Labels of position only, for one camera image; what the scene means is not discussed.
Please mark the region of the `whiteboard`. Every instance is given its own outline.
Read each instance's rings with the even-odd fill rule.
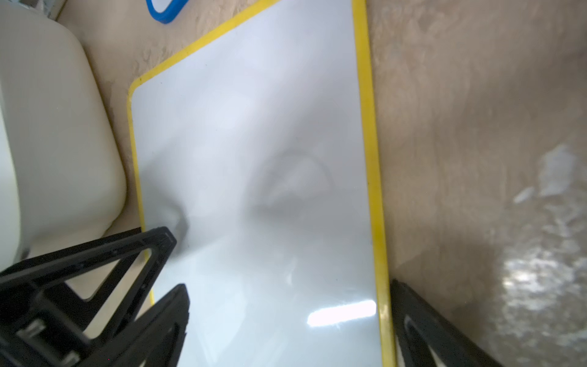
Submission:
[[[178,238],[155,298],[190,295],[180,366],[389,363],[357,4],[366,20],[364,1],[262,0],[131,88],[143,229]]]

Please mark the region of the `blue rubber ring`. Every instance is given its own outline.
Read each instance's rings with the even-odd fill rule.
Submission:
[[[163,24],[167,24],[176,18],[186,2],[187,0],[171,0],[169,5],[167,5],[165,10],[161,13],[155,10],[152,0],[147,0],[147,7],[149,8],[149,13],[151,13],[153,19]]]

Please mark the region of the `black plastic frame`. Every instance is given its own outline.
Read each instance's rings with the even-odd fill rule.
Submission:
[[[393,327],[406,367],[436,367],[429,346],[447,367],[502,367],[407,284],[392,281]]]
[[[101,238],[21,261],[0,273],[0,365],[175,366],[188,320],[189,297],[176,286],[135,321],[155,279],[176,245],[165,227]],[[135,259],[151,256],[102,333],[89,325]],[[89,299],[64,282],[118,260]]]

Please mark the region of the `yellow whiteboard frame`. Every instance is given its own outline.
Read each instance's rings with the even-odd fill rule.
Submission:
[[[143,197],[139,178],[139,163],[137,149],[134,141],[133,118],[131,100],[134,91],[147,80],[169,69],[179,61],[182,61],[192,53],[219,38],[228,31],[251,19],[253,16],[266,10],[280,0],[259,0],[247,9],[237,14],[232,19],[204,35],[199,40],[190,44],[172,57],[148,71],[130,86],[129,96],[126,102],[129,119],[130,145],[133,153],[134,179],[137,187],[139,202],[139,219],[141,229],[146,231]],[[355,47],[357,54],[357,74],[359,78],[359,94],[361,105],[361,120],[363,125],[363,142],[365,144],[365,160],[367,167],[367,189],[369,192],[369,211],[371,218],[371,235],[373,239],[373,257],[375,260],[375,286],[377,291],[377,304],[379,311],[379,333],[381,337],[381,351],[383,367],[396,367],[395,337],[392,328],[392,306],[389,293],[389,270],[387,268],[387,246],[385,240],[385,221],[383,218],[383,199],[381,188],[381,174],[379,169],[379,145],[377,143],[377,124],[375,122],[375,97],[373,93],[373,80],[371,70],[371,53],[369,46],[369,25],[367,22],[366,0],[350,0],[353,9],[353,22],[355,26]],[[153,290],[149,293],[151,304],[155,304]]]

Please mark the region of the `white plastic container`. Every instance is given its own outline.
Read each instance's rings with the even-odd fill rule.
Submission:
[[[126,180],[79,41],[62,25],[0,1],[0,90],[21,219],[19,244],[2,246],[39,255],[101,237],[120,214]],[[0,223],[2,233],[7,225]],[[13,260],[3,258],[0,268]]]
[[[16,173],[4,129],[4,119],[0,113],[0,270],[6,268],[16,258],[21,239],[21,211],[18,204]]]

